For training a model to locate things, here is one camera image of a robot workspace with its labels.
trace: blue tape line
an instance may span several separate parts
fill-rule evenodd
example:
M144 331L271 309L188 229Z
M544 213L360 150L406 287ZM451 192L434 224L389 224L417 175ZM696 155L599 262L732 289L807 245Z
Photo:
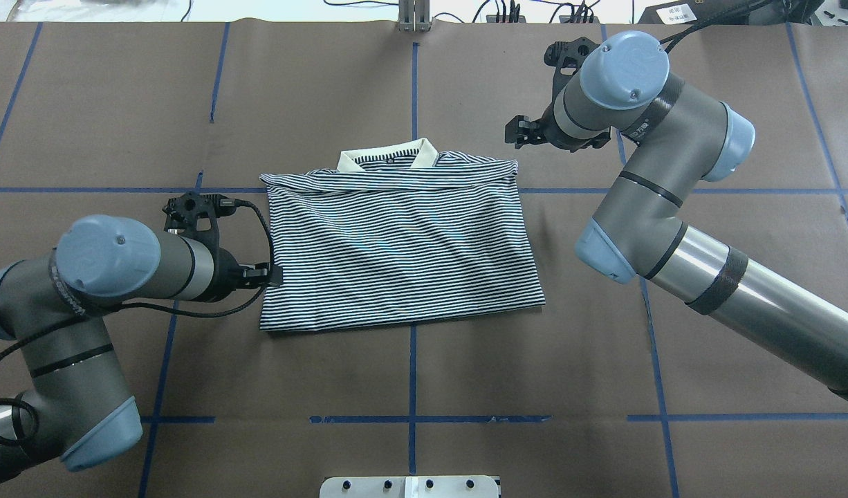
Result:
M228 51L228 35L230 23L224 23L224 35L221 36L221 54L218 56L218 70L215 73L215 85L212 86L212 110L209 111L209 122L215 122L215 104L218 103L218 88L221 87L221 70L224 69L224 54Z
M178 300L172 302L172 309L178 309ZM165 376L169 371L169 360L172 358L172 341L175 338L175 325L178 324L178 316L171 315L169 318L169 331L165 335L165 348L163 349L163 364L159 369L159 382L156 384L156 399L153 403L153 416L159 416L163 407L163 391L165 391Z
M348 415L311 416L311 423L544 423L550 415Z
M758 422L848 420L848 413L708 413L667 415L669 422ZM629 415L627 422L661 422L659 415Z
M827 161L827 167L829 168L829 175L833 179L833 185L836 187L836 193L839 196L839 204L841 204L842 209L845 211L845 223L848 225L848 202L845 201L845 195L842 194L842 183L839 182L839 175L836 173L836 165L833 164L833 158L831 154L829 154L829 147L827 146L827 140L823 136L823 128L820 127L820 121L817 119L817 113L814 111L814 104L811 98L811 92L809 91L809 85L806 83L806 76L802 72L802 65L800 63L800 53L796 48L796 39L793 36L793 28L792 25L788 22L786 23L787 27L787 38L790 39L790 50L793 54L793 63L796 65L796 73L798 77L800 77L800 86L802 87L802 93L806 98L806 104L809 106L809 113L812 117L812 123L814 124L814 129L817 131L817 138L820 141L820 148L823 151L823 157Z
M406 415L311 416L311 423L409 423Z
M172 309L178 309L178 300L172 302ZM169 371L169 359L172 356L172 343L175 338L175 325L177 325L178 316L172 315L169 319L169 331L165 336L165 348L163 348L163 363L159 369L159 381L156 383L156 399L153 403L153 416L150 423L150 437L148 438L148 448L145 455L145 466L142 469L142 482L138 488L139 498L143 498L147 492L148 478L150 477L150 466L153 463L153 448L156 444L156 429L160 419L160 410L163 407L163 391L165 391L165 376Z
M187 192L190 187L0 187L0 193L175 193Z
M661 413L659 420L661 420L661 431L664 434L664 453L667 456L667 471L670 473L670 491L673 494L673 498L679 498L679 483L676 480L676 461L674 461L673 457L673 441L670 438L670 420L667 417L667 403L664 398L661 360L658 358L658 340L655 338L652 302L648 297L648 286L645 284L645 278L639 278L639 289L642 290L645 315L648 318L648 335L652 341L652 371L654 372L654 387L658 393L658 411Z
M418 412L418 325L409 327L409 475L414 476L418 470L415 462L416 428L415 416Z
M618 154L620 155L620 164L627 166L627 152L624 150L624 140L623 136L620 134L619 129L614 130L615 138L618 139Z
M418 140L418 45L412 44L412 140Z
M9 98L9 104L6 105L6 113L3 115L3 120L0 122L0 141L3 140L3 133L6 132L6 124L9 123L9 117L12 115L12 108L15 107L15 100L19 97L21 83L25 81L25 75L28 73L28 66L31 64L31 57L34 56L34 48L39 40L39 32L42 31L42 22L37 23L34 38L31 39L31 45L28 47L28 54L25 56L25 63L21 66L19 79L15 82L15 88L12 89L12 97Z
M153 461L153 448L156 442L156 429L158 429L158 425L155 423L154 425L150 425L148 448L145 451L145 466L142 468L142 483L140 483L138 488L138 498L145 498L147 495L147 483L150 479L150 463Z
M549 415L420 415L418 423L544 423Z
M215 423L214 416L143 416L142 423Z

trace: electrical cable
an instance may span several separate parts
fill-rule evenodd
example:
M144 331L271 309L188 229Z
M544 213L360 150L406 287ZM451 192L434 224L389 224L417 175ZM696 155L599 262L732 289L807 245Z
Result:
M333 6L333 7L358 6L358 4L361 4L361 3L377 3L377 4L379 4L379 6L399 6L399 3L380 2L379 0L360 0L360 2L347 2L347 3L335 3L335 2L329 2L329 0L322 0L322 3L325 3L327 6Z
M462 24L464 23L464 20L462 20L461 18L459 18L458 16L456 16L455 14L453 14L453 13L451 13L451 12L440 12L440 13L438 13L438 14L434 15L434 16L433 16L433 19L436 19L436 18L438 18L439 16L452 16L453 18L458 19L459 21L461 21L461 23L462 23Z
M667 48L664 48L664 51L666 53L670 53L670 51L673 50L673 47L676 47L676 45L679 44L679 42L683 40L684 37L687 37L693 32L700 31L701 29L714 25L722 19L740 17L744 14L748 14L756 9L760 9L772 3L774 3L774 0L761 0L760 2L753 4L750 4L750 0L746 0L746 2L738 3L736 4L736 6L731 6L728 7L728 9L720 10L720 12L716 12L708 18L699 20L695 24L689 26L689 28L685 29L684 31L676 33L675 35L671 35L671 37L664 38L663 40L661 40L661 44L670 42L670 44L667 45Z
M581 6L578 6L577 10L575 10L575 12L573 13L573 16L570 17L569 20L567 20L566 22L575 24L585 23L587 22L588 12L589 15L592 16L593 11L589 8L587 2L585 2L585 0L581 0Z
M187 2L187 12L184 12L184 15L181 16L181 20L178 21L178 22L184 22L184 20L187 19L187 16L190 15L190 9L192 9L193 6L194 6L194 0L189 0L189 2Z
M573 6L573 4L570 4L569 2L566 2L566 3L559 3L559 4L557 5L556 9L554 9L554 10L553 10L553 15L551 15L551 16L550 16L550 20L548 20L548 21L547 21L547 24L550 24L551 22L553 22L553 18L555 18L555 17L556 17L556 14L557 14L557 13L560 11L560 9L561 9L561 8L563 8L563 7L571 7L571 9L572 9L572 16L575 16L575 6Z
M41 330L39 332L36 332L35 334L25 337L23 338L23 340L17 341L15 344L12 344L12 346L9 346L3 351L1 351L0 362L3 359L6 359L6 356L15 353L22 347L28 346L28 344L34 342L35 340L38 340L38 338L48 336L48 334L51 334L54 331L59 331L64 327L70 327L70 325L76 325L80 322L85 322L87 319L88 318L86 318L85 316L73 316L71 318L68 318L67 320L62 320L57 324L46 327L44 330ZM25 410L26 412L28 412L28 415L31 417L31 422L33 423L31 430L29 431L29 433L26 433L24 437L9 439L4 438L0 435L1 445L21 445L26 441L29 441L29 439L34 437L37 431L39 431L39 416L37 415L36 409L32 407L29 403L26 403L22 400L15 400L12 398L0 398L0 407L16 407L17 409Z
M471 22L477 22L477 18L479 16L480 12L482 12L482 9L484 9L485 6L487 6L488 3L490 3L490 2L491 2L491 0L485 0L485 2L482 2L480 4L480 8L477 9L477 13L474 14L474 19Z

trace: metal arm tube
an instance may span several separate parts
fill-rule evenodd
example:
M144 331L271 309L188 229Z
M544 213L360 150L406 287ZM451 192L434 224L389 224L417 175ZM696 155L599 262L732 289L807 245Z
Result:
M727 261L734 251L688 227L652 281L690 306L710 293L717 300L725 297L714 310L700 311L848 400L848 313L739 252L743 274L732 275L730 285L721 290L717 278L728 277Z
M556 122L570 136L614 126L639 141L577 255L620 283L651 279L848 400L848 313L676 217L698 180L722 179L746 158L753 128L668 73L665 57L651 51L656 44L641 33L610 38L560 94L562 107L553 107L567 114ZM605 55L607 46L616 55ZM643 65L641 54L654 60ZM640 104L640 88L651 83L639 79L658 77L663 89L652 85Z

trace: white collar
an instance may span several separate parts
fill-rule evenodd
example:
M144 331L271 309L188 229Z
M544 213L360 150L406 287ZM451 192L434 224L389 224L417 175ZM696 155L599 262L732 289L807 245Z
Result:
M433 164L436 163L436 156L438 155L436 148L430 144L430 140L427 138L420 138L418 140L406 142L405 144L389 145L387 147L377 147L374 149L360 149L357 151L343 151L341 152L341 157L338 159L338 171L366 171L357 164L355 161L356 158L361 158L363 156L387 155L393 154L394 152L408 151L410 149L418 149L418 155L415 156L415 160L412 161L411 169L433 167Z

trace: folded shirt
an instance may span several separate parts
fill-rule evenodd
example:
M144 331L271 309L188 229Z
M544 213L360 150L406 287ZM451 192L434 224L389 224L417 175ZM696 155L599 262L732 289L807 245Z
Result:
M335 169L262 174L283 284L264 331L408 324L544 305L518 164L427 139L345 151Z

